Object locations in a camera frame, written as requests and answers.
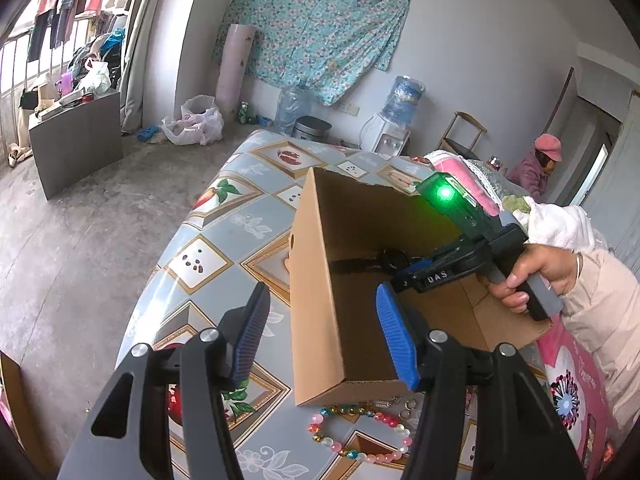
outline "pink jacket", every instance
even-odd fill
[[[533,200],[539,202],[546,191],[549,177],[542,171],[535,152],[530,152],[509,172],[507,180],[526,189]]]
[[[640,285],[612,254],[594,251],[564,296],[562,323],[593,355],[622,436],[640,413]]]

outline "pink roll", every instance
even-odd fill
[[[255,27],[252,25],[229,25],[216,88],[216,104],[225,123],[232,121],[238,113],[240,88],[254,36]]]

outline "pink hat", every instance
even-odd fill
[[[560,154],[560,148],[562,148],[560,139],[551,134],[540,135],[536,139],[536,142],[533,143],[533,147],[544,153],[551,160],[556,162],[560,162],[562,160],[562,155]]]

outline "window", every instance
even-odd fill
[[[578,193],[574,196],[574,199],[571,200],[570,205],[580,205],[582,203],[582,201],[584,200],[584,197],[587,196],[587,193],[591,189],[591,186],[593,186],[593,183],[596,181],[598,175],[602,171],[602,168],[604,168],[604,163],[607,161],[608,158],[609,158],[609,150],[603,144],[602,147],[600,148],[600,152],[598,153],[598,156],[596,157],[595,162],[593,163],[593,166],[591,167],[589,173],[585,177],[584,182],[582,183],[582,185],[580,186],[580,189],[578,190]]]

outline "plastic water bottle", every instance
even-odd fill
[[[283,88],[280,91],[278,109],[271,129],[290,137],[296,120],[311,114],[313,102],[313,92],[305,90],[302,85]]]
[[[424,85],[420,81],[405,75],[398,76],[380,115],[404,128],[414,120],[418,102],[423,94]]]

